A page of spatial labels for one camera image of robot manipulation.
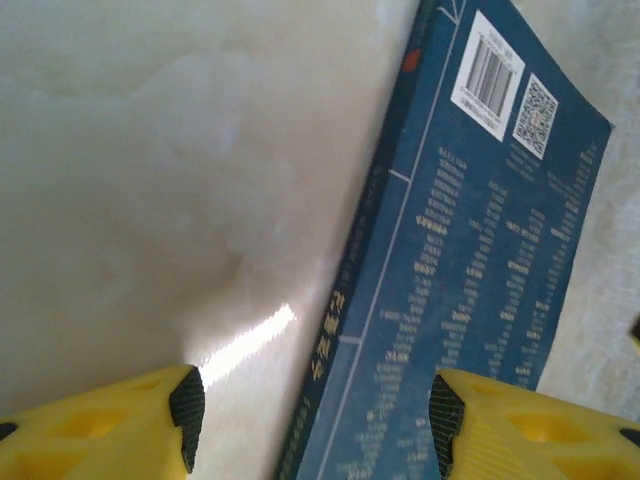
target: white surface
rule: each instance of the white surface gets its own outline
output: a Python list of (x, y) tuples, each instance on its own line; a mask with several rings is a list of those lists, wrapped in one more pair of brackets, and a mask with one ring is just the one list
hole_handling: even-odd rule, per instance
[[(640, 10), (520, 3), (618, 125), (541, 387), (638, 416)], [(0, 414), (193, 362), (268, 478), (415, 4), (1, 0)]]

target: book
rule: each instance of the book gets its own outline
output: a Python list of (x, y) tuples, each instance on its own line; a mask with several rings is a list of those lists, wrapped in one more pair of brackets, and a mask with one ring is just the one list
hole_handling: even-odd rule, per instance
[(456, 368), (535, 389), (612, 125), (508, 0), (423, 0), (276, 480), (439, 479)]

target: book spine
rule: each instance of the book spine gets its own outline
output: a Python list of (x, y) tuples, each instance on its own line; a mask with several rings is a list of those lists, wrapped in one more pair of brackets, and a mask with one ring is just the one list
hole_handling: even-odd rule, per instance
[(274, 480), (294, 480), (307, 446), (327, 384), (338, 338), (367, 252), (396, 148), (415, 92), (422, 52), (440, 0), (421, 0), (409, 36), (400, 73), (382, 125), (381, 134), (347, 238), (342, 260), (313, 344), (302, 389), (285, 435)]

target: qr code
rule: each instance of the qr code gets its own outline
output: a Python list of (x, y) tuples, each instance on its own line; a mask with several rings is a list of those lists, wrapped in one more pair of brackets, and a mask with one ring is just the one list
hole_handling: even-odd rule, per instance
[(547, 148), (557, 110), (556, 98), (532, 73), (513, 136), (540, 160)]

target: white label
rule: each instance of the white label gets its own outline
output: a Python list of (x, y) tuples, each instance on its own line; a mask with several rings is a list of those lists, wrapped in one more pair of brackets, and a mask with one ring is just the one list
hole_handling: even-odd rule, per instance
[(513, 137), (540, 160), (547, 148), (557, 111), (558, 100), (532, 73), (513, 129)]
[(502, 141), (523, 71), (522, 59), (477, 11), (451, 101)]

